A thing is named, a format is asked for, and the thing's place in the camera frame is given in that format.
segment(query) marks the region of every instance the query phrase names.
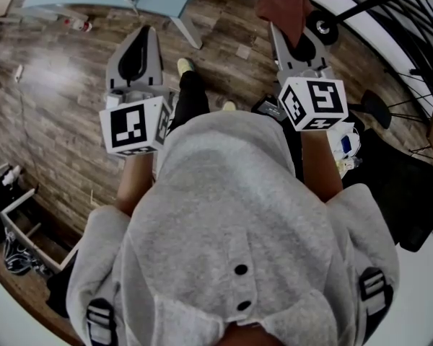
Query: black chair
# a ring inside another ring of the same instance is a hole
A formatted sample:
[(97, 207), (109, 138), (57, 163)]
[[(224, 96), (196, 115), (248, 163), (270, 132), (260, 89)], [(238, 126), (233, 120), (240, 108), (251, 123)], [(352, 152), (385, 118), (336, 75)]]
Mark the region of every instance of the black chair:
[(383, 102), (380, 96), (369, 89), (362, 95), (361, 104), (348, 103), (348, 110), (370, 114), (384, 129), (387, 130), (390, 127), (392, 114), (388, 106)]
[(433, 166), (384, 142), (374, 130), (361, 135), (362, 165), (344, 187), (364, 183), (377, 201), (395, 244), (417, 252), (433, 230)]

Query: red cloth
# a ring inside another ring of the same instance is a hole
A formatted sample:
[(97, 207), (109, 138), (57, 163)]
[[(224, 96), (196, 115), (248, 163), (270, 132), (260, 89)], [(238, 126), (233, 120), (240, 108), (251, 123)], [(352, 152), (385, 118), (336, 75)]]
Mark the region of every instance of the red cloth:
[(258, 0), (255, 13), (273, 22), (297, 47), (305, 29), (306, 17), (313, 11), (310, 0)]

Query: shoe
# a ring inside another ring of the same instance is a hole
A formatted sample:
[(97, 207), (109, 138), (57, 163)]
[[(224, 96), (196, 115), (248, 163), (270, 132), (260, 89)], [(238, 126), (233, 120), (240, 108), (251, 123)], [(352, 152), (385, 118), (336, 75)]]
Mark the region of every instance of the shoe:
[(178, 73), (180, 74), (180, 78), (183, 75), (183, 73), (187, 71), (194, 72), (193, 62), (186, 58), (178, 59), (177, 67), (178, 67)]
[(236, 104), (232, 101), (226, 101), (223, 105), (223, 110), (227, 112), (233, 112), (234, 110), (237, 110)]

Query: table leg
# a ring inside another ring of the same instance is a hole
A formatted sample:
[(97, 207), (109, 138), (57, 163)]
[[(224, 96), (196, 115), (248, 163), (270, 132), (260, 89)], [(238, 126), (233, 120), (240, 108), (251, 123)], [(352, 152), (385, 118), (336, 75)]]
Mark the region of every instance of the table leg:
[(80, 19), (84, 22), (88, 20), (88, 16), (85, 14), (80, 14), (75, 12), (74, 10), (67, 9), (61, 5), (45, 5), (40, 7), (43, 10), (47, 10), (52, 13), (64, 15), (65, 17)]
[(176, 24), (176, 27), (178, 27), (194, 48), (200, 49), (202, 47), (201, 36), (188, 15), (183, 13), (179, 18), (170, 17), (170, 19)]
[(22, 17), (35, 17), (35, 18), (46, 19), (52, 22), (58, 20), (57, 14), (54, 14), (52, 12), (47, 12), (46, 10), (39, 9), (39, 8), (11, 8), (9, 10), (9, 13), (20, 15)]

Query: laminate flooring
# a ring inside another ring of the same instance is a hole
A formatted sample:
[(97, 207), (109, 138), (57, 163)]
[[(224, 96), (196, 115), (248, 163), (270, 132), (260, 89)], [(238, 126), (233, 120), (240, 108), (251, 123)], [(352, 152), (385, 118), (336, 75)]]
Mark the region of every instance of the laminate flooring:
[[(105, 106), (106, 63), (118, 44), (140, 25), (152, 25), (166, 84), (178, 89), (176, 61), (190, 57), (208, 87), (211, 110), (227, 99), (249, 110), (272, 93), (276, 78), (267, 24), (255, 16), (256, 1), (191, 0), (186, 11), (202, 34), (201, 50), (167, 18), (143, 13), (138, 18), (133, 11), (103, 6), (72, 7), (90, 16), (90, 32), (70, 30), (61, 19), (0, 25), (0, 160), (24, 166), (25, 183), (40, 184), (35, 199), (54, 224), (80, 235), (89, 212), (114, 201), (123, 168), (121, 159), (105, 151), (98, 117)], [(19, 64), (25, 69), (16, 84)], [(351, 102), (359, 102), (366, 89), (389, 105), (408, 99), (379, 58), (344, 27), (331, 47), (331, 65)], [(414, 114), (411, 105), (399, 110)], [(421, 124), (396, 118), (384, 131), (371, 117), (362, 119), (402, 151), (428, 144)]]

